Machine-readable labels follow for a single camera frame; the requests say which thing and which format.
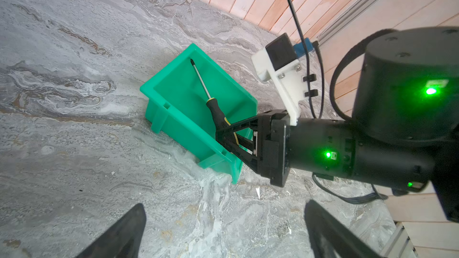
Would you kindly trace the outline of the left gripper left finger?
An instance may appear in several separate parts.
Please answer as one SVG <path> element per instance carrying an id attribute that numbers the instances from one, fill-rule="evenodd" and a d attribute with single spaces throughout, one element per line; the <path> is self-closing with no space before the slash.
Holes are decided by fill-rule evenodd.
<path id="1" fill-rule="evenodd" d="M 137 258 L 147 222 L 143 204 L 134 205 L 77 258 Z"/>

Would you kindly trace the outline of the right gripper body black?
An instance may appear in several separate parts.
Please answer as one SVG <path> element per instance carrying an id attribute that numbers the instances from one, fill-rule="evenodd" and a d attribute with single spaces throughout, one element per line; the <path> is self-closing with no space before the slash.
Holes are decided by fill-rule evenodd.
<path id="1" fill-rule="evenodd" d="M 258 115 L 253 125 L 257 163 L 252 170 L 278 187 L 284 187 L 290 171 L 286 162 L 289 120 L 286 111 L 275 110 Z"/>

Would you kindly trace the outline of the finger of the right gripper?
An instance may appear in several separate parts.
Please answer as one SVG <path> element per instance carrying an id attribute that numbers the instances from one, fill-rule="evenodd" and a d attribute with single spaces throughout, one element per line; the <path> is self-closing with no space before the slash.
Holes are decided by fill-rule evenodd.
<path id="1" fill-rule="evenodd" d="M 256 149 L 254 141 L 249 139 L 238 139 L 238 144 L 233 143 L 230 139 L 218 141 L 226 150 L 234 154 L 244 164 L 246 164 L 253 172 L 259 174 L 259 158 L 253 153 Z"/>
<path id="2" fill-rule="evenodd" d="M 219 143 L 253 143 L 253 139 L 242 136 L 238 132 L 246 129 L 258 131 L 264 116 L 264 114 L 259 114 L 234 124 L 230 124 L 228 120 L 224 118 L 216 129 L 216 140 Z"/>

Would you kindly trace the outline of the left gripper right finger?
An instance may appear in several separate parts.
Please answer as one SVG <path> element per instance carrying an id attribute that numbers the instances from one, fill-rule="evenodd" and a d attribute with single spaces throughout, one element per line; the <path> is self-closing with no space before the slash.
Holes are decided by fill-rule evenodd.
<path id="1" fill-rule="evenodd" d="M 304 220 L 316 258 L 378 258 L 379 255 L 314 200 L 306 203 Z"/>

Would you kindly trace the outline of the black yellow screwdriver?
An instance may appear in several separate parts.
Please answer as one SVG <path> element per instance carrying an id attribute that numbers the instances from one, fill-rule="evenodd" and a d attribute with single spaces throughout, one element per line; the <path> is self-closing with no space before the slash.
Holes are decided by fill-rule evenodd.
<path id="1" fill-rule="evenodd" d="M 196 67 L 196 64 L 195 62 L 190 59 L 190 62 L 191 62 L 191 65 L 193 66 L 200 82 L 201 82 L 201 85 L 204 89 L 204 92 L 206 93 L 207 97 L 208 97 L 208 100 L 206 102 L 206 106 L 208 107 L 209 111 L 211 112 L 211 115 L 212 115 L 212 119 L 213 119 L 213 123 L 215 124 L 215 127 L 216 127 L 216 131 L 219 131 L 220 129 L 224 129 L 228 126 L 230 126 L 231 124 L 229 123 L 229 121 L 227 120 L 225 114 L 222 112 L 221 108 L 219 107 L 219 104 L 218 104 L 218 101 L 212 97 L 202 79 L 202 76 L 200 75 L 197 67 Z"/>

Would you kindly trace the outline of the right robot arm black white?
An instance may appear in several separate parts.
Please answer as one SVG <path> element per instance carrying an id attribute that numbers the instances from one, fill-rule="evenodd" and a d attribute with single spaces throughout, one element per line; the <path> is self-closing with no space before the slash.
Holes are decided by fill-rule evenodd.
<path id="1" fill-rule="evenodd" d="M 459 219 L 459 29 L 383 29 L 357 43 L 333 79 L 363 57 L 353 113 L 292 119 L 269 111 L 220 127 L 217 141 L 284 186 L 292 168 L 313 179 L 357 180 L 396 196 L 429 183 L 447 220 Z"/>

